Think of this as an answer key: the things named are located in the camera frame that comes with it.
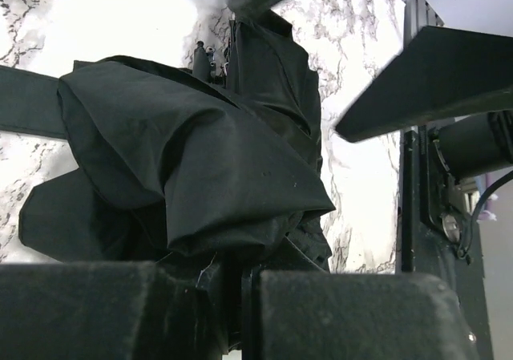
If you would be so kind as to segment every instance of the black strap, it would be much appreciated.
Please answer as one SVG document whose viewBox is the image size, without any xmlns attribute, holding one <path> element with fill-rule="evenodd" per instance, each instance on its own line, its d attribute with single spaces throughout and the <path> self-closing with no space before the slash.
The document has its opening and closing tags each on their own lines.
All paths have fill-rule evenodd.
<svg viewBox="0 0 513 360">
<path fill-rule="evenodd" d="M 56 78 L 0 66 L 0 131 L 65 140 Z"/>
</svg>

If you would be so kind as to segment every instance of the black fabric cover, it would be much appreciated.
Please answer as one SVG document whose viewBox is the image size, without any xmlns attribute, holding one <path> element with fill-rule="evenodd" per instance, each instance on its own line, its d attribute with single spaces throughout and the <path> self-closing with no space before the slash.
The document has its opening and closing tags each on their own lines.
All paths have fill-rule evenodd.
<svg viewBox="0 0 513 360">
<path fill-rule="evenodd" d="M 75 66 L 57 95 L 79 170 L 33 191 L 26 245 L 66 261 L 327 247 L 318 77 L 290 35 L 238 22 L 226 89 L 130 57 Z"/>
</svg>

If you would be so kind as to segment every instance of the gray wall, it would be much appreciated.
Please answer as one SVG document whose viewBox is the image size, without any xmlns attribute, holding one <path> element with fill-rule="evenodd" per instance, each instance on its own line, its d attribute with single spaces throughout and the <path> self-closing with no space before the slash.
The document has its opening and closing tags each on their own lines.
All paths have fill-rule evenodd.
<svg viewBox="0 0 513 360">
<path fill-rule="evenodd" d="M 493 173 L 494 180 L 508 170 Z M 513 182 L 496 193 L 491 206 L 497 221 L 481 225 L 485 286 L 495 360 L 510 360 L 513 353 Z"/>
<path fill-rule="evenodd" d="M 427 0 L 446 26 L 513 37 L 513 0 Z M 506 170 L 495 172 L 497 180 Z M 513 182 L 497 191 L 497 221 L 481 225 L 485 287 L 495 360 L 513 354 Z"/>
</svg>

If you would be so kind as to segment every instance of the black cloth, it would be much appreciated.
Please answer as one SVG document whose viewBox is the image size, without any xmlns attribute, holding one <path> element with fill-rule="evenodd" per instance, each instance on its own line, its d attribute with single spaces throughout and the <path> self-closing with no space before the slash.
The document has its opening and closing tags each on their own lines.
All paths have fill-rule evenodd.
<svg viewBox="0 0 513 360">
<path fill-rule="evenodd" d="M 123 56 L 64 75 L 57 96 L 79 170 L 34 189 L 22 242 L 65 261 L 261 259 L 298 232 L 325 249 L 317 73 L 289 36 L 238 22 L 235 38 L 226 89 Z M 41 237 L 52 234 L 42 224 L 59 238 Z"/>
</svg>

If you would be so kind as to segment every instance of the black cylinder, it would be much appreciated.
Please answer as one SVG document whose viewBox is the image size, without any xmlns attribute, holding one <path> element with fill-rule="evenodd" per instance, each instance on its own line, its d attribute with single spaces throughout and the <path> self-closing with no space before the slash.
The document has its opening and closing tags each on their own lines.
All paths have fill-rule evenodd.
<svg viewBox="0 0 513 360">
<path fill-rule="evenodd" d="M 458 178 L 479 176 L 511 165 L 508 111 L 473 115 L 438 131 L 439 151 Z"/>
</svg>

